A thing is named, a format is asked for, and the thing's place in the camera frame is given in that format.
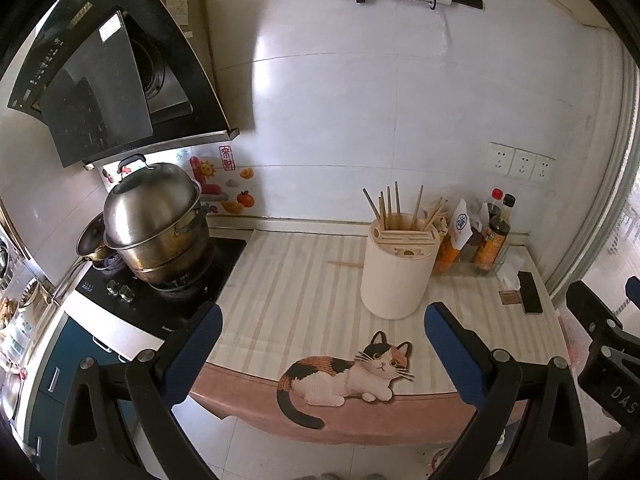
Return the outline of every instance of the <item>black glass cooktop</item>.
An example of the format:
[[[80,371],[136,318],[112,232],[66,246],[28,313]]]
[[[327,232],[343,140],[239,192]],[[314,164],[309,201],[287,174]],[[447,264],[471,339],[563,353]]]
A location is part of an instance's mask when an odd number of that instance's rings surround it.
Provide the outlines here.
[[[209,238],[202,264],[194,269],[195,282],[182,289],[157,290],[124,266],[111,272],[90,267],[76,290],[114,316],[165,339],[183,327],[203,301],[217,300],[245,245],[236,238]]]

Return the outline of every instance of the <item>black phone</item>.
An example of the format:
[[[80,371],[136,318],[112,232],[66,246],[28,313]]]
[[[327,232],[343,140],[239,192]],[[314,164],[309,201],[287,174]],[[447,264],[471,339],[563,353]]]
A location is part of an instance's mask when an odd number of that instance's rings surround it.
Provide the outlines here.
[[[533,280],[533,274],[521,270],[518,272],[520,280],[520,297],[522,298],[522,306],[526,314],[542,314],[542,303],[538,295],[536,282]]]

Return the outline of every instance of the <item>cabinet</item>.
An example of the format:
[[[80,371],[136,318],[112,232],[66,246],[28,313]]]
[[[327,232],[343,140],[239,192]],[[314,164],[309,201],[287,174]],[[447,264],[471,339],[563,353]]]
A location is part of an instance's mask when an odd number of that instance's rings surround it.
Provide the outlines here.
[[[44,368],[31,413],[27,439],[31,447],[39,450],[37,464],[46,480],[56,478],[58,435],[78,364],[88,356],[95,358],[101,365],[124,361],[116,352],[109,350],[73,319],[69,318],[66,321]],[[129,430],[133,430],[133,404],[121,401],[120,408]]]

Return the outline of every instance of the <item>drawer handle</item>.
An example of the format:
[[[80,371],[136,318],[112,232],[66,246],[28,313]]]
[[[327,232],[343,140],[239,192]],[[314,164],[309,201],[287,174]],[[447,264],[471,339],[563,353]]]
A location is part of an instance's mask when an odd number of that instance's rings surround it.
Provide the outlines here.
[[[56,371],[53,372],[53,378],[51,379],[51,384],[49,385],[47,391],[52,394],[53,389],[56,387],[56,383],[58,382],[58,377],[60,376],[60,368],[56,366]]]
[[[95,335],[92,335],[92,336],[91,336],[91,339],[93,339],[93,340],[94,340],[94,343],[96,343],[96,344],[97,344],[100,348],[102,348],[105,352],[108,352],[108,353],[113,352],[113,350],[111,350],[111,348],[109,348],[107,345],[105,345],[104,343],[101,343],[100,341],[98,341],[98,340],[95,338]]]

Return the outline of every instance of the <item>brown card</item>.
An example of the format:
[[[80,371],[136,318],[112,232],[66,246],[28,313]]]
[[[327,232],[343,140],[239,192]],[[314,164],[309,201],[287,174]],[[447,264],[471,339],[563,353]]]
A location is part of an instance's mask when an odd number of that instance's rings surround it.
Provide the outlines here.
[[[500,300],[503,305],[515,305],[522,303],[519,290],[499,290]]]

